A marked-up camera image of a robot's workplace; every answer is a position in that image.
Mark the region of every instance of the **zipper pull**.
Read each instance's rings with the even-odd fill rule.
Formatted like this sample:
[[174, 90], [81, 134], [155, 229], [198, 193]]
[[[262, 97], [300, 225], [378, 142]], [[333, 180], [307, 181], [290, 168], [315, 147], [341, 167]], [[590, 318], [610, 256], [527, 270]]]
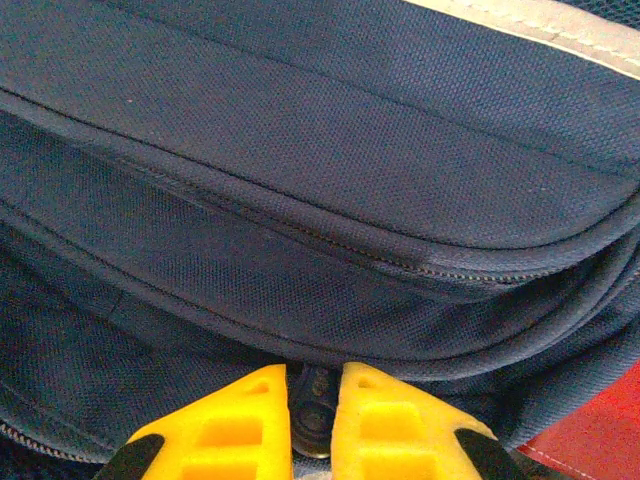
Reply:
[[304, 365], [289, 394], [291, 444], [311, 458], [327, 458], [338, 408], [340, 372]]

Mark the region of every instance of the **zipper track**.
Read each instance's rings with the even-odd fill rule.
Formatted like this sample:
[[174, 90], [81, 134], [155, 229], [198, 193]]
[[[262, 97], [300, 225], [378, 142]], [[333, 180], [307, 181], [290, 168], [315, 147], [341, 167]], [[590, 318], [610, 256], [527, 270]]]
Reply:
[[132, 160], [129, 160], [125, 157], [112, 158], [109, 155], [106, 155], [102, 152], [97, 152], [93, 149], [87, 149], [82, 144], [74, 144], [74, 147], [89, 153], [92, 156], [97, 156], [100, 159], [106, 161], [107, 163], [114, 165], [116, 168], [120, 170], [124, 170], [127, 173], [135, 173], [137, 177], [141, 179], [143, 182], [153, 186], [160, 188], [162, 190], [168, 191], [173, 194], [178, 194], [181, 198], [186, 199], [187, 201], [194, 203], [203, 208], [220, 208], [224, 211], [233, 213], [235, 215], [240, 215], [236, 210], [237, 208], [241, 208], [244, 211], [250, 211], [255, 217], [267, 219], [270, 222], [274, 222], [275, 224], [282, 225], [285, 228], [294, 230], [298, 233], [306, 235], [308, 237], [315, 238], [316, 240], [320, 240], [325, 242], [326, 244], [332, 247], [338, 247], [343, 250], [347, 250], [352, 253], [356, 253], [359, 255], [366, 256], [370, 259], [384, 262], [388, 265], [393, 265], [394, 267], [399, 267], [404, 270], [410, 272], [419, 272], [424, 275], [428, 275], [430, 277], [441, 277], [441, 278], [450, 278], [454, 280], [464, 280], [469, 282], [488, 282], [488, 283], [499, 283], [499, 284], [513, 284], [520, 283], [530, 280], [536, 280], [538, 278], [547, 277], [549, 275], [553, 275], [563, 270], [563, 268], [552, 268], [547, 270], [542, 270], [535, 273], [522, 273], [522, 274], [513, 274], [513, 275], [491, 275], [486, 273], [456, 273], [456, 272], [447, 272], [442, 270], [437, 270], [428, 267], [411, 265], [409, 263], [401, 262], [396, 259], [386, 258], [379, 255], [375, 255], [371, 252], [363, 250], [358, 247], [354, 247], [352, 245], [347, 245], [341, 241], [335, 240], [333, 238], [327, 237], [320, 233], [317, 233], [308, 228], [302, 227], [300, 225], [296, 225], [294, 223], [288, 222], [281, 218], [277, 218], [273, 215], [270, 215], [266, 212], [259, 211], [253, 207], [247, 205], [239, 205], [235, 203], [233, 200], [225, 198], [221, 195], [218, 195], [211, 191], [205, 191], [202, 186], [197, 185], [189, 180], [176, 177], [169, 173], [163, 172], [155, 167], [149, 165], [140, 165]]
[[26, 447], [29, 450], [41, 453], [43, 455], [48, 455], [50, 457], [59, 458], [61, 460], [69, 460], [69, 461], [78, 462], [78, 463], [100, 463], [100, 462], [95, 462], [93, 460], [89, 460], [80, 455], [65, 453], [56, 448], [49, 447], [48, 445], [40, 443], [34, 440], [33, 438], [27, 437], [26, 435], [22, 434], [15, 428], [1, 421], [0, 421], [0, 433], [3, 434], [5, 437], [9, 438], [10, 440], [16, 442], [17, 444], [22, 445], [23, 447]]

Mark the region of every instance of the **backpack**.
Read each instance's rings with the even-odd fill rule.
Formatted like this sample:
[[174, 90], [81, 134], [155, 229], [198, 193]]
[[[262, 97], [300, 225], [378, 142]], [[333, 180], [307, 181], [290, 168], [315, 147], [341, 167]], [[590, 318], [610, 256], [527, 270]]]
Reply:
[[277, 362], [308, 457], [348, 361], [507, 448], [586, 402], [640, 357], [618, 3], [2, 2], [0, 431], [105, 462]]

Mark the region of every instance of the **red panel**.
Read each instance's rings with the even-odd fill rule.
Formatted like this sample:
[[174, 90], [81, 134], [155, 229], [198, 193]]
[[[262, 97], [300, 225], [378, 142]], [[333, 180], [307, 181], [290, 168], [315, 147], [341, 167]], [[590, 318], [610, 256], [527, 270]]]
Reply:
[[640, 480], [640, 362], [519, 450], [580, 480]]

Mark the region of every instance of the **yellow plastic piece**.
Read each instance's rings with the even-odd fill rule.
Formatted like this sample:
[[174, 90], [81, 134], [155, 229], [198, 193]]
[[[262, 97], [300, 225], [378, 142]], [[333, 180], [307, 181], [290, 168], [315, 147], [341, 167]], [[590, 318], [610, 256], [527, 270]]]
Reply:
[[144, 480], [290, 480], [293, 478], [285, 365], [257, 370], [156, 420], [165, 443]]
[[482, 480], [454, 432], [489, 428], [375, 368], [345, 365], [333, 426], [333, 480]]

